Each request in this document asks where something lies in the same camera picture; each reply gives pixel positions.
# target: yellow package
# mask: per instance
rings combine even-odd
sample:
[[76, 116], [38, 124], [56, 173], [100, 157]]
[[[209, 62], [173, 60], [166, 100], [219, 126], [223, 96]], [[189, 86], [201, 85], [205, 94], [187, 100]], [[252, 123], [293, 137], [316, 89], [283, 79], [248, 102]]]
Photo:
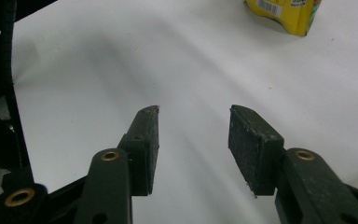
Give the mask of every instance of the yellow package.
[[279, 22], [291, 35], [306, 35], [322, 0], [246, 0], [259, 16]]

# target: white table surface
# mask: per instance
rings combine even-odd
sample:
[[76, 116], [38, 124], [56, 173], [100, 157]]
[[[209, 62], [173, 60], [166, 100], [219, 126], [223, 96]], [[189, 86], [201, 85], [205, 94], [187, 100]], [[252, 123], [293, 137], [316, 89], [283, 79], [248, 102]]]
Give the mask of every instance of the white table surface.
[[323, 1], [306, 37], [241, 0], [60, 0], [15, 24], [13, 77], [34, 179], [52, 192], [159, 105], [154, 192], [134, 223], [279, 223], [227, 148], [229, 108], [358, 187], [358, 1]]

